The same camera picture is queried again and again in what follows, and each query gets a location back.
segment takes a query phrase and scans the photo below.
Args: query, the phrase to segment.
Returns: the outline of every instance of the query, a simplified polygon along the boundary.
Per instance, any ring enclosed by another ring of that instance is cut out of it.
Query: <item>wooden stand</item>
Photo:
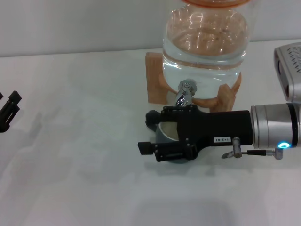
[[[147,53],[145,56],[148,101],[153,104],[166,105],[167,93],[176,93],[165,81],[162,71],[162,54]],[[241,74],[232,88],[227,84],[221,85],[218,96],[212,99],[195,99],[193,103],[203,108],[210,108],[210,112],[232,111],[235,95],[241,83]]]

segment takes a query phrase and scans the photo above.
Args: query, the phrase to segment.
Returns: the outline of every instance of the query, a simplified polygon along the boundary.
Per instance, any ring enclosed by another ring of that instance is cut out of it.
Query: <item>orange lid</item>
[[[186,3],[207,8],[233,8],[250,0],[182,0]]]

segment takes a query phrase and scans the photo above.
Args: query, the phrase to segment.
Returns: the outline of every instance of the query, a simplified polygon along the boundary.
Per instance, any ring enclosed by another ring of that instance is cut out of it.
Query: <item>sticker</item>
[[[214,137],[215,143],[227,143],[231,142],[231,137]]]

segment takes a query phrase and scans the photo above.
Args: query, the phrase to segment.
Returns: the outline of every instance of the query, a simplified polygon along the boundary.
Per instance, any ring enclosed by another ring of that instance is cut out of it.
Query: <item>white table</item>
[[[249,45],[234,110],[285,102],[273,50],[293,42]],[[146,52],[0,59],[1,105],[23,97],[0,135],[0,225],[299,226],[300,149],[276,161],[207,148],[183,165],[140,155],[154,138],[145,114],[162,107],[147,102]]]

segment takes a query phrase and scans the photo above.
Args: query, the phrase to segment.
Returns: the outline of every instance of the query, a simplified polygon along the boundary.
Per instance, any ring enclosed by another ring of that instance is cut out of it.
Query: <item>faucet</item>
[[[179,92],[175,98],[175,106],[185,107],[192,104],[192,97],[198,88],[193,80],[183,80],[179,84]]]

